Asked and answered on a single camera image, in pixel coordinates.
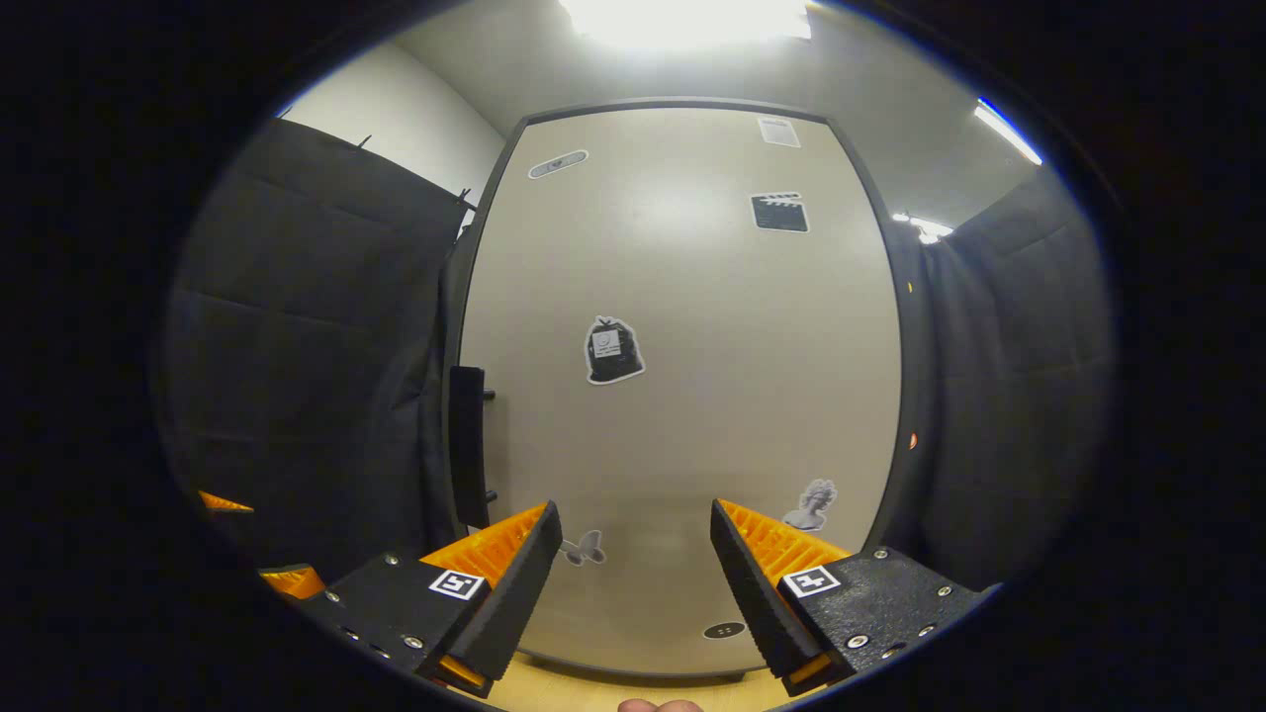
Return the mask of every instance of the ceiling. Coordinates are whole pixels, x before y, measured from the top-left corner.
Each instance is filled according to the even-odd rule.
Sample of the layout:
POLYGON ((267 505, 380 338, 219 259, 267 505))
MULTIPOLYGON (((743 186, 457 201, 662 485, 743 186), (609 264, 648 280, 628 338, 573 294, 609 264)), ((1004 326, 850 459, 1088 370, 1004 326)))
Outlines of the ceiling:
POLYGON ((825 4, 810 41, 649 52, 577 34, 558 0, 470 0, 395 38, 508 137, 528 114, 639 96, 770 101, 830 118, 893 212, 957 227, 1036 167, 977 94, 896 33, 825 4))

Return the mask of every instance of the black handle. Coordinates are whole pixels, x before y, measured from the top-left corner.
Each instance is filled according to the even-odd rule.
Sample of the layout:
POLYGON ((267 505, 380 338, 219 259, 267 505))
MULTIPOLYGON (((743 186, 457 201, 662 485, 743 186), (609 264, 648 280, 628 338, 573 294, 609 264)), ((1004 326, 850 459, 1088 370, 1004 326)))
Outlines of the black handle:
POLYGON ((448 465, 453 478, 457 521, 489 524, 487 504, 495 492, 484 486, 484 369, 453 366, 448 371, 448 465))

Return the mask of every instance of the wooden floor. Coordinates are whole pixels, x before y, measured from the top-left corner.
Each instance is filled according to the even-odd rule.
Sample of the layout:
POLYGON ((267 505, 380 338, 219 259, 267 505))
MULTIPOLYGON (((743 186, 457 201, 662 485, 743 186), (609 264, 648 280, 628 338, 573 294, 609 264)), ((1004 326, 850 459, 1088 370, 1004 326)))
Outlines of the wooden floor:
POLYGON ((768 670, 729 678, 629 678, 537 660, 515 652, 505 677, 492 685, 487 703, 509 712, 615 712, 639 697, 656 704, 689 699, 704 712, 760 712, 790 699, 768 670))

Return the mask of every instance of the beige wall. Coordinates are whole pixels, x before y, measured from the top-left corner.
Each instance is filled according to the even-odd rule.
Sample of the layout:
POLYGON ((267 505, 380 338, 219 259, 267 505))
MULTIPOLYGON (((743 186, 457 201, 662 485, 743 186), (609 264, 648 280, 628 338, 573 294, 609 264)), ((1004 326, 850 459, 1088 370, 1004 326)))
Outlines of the beige wall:
POLYGON ((373 134, 367 151, 454 194, 470 188, 475 205, 505 146, 444 80, 391 43, 309 89, 285 119, 351 143, 373 134))

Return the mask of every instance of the fingertip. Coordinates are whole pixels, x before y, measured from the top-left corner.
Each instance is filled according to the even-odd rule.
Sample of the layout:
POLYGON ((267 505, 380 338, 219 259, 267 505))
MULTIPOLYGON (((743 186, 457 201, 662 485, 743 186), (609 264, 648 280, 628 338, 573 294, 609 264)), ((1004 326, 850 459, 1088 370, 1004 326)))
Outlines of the fingertip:
POLYGON ((615 708, 615 712, 655 712, 657 709, 656 704, 647 702, 646 699, 625 699, 615 708))
POLYGON ((704 712, 704 709, 689 699, 674 699, 661 704, 658 712, 704 712))

